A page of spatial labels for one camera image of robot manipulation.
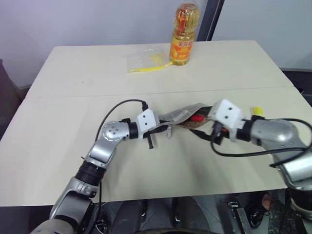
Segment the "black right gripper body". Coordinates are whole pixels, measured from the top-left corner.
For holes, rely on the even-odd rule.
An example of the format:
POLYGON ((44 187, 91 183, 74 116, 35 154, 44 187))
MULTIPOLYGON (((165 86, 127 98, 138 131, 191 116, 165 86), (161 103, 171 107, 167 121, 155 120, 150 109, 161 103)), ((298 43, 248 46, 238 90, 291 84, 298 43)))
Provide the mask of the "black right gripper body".
POLYGON ((215 121, 211 132, 211 144, 221 145, 223 138, 229 138, 229 131, 221 123, 215 121))

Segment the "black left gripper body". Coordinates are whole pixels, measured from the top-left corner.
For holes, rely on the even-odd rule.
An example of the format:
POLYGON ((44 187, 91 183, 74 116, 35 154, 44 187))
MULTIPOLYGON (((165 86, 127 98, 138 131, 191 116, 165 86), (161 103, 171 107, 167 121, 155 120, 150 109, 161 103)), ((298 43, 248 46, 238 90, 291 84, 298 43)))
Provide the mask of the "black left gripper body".
POLYGON ((155 134, 155 133, 159 133, 159 127, 158 128, 154 128, 152 130, 148 130, 147 132, 145 132, 143 134, 143 139, 150 139, 151 138, 151 134, 155 134))

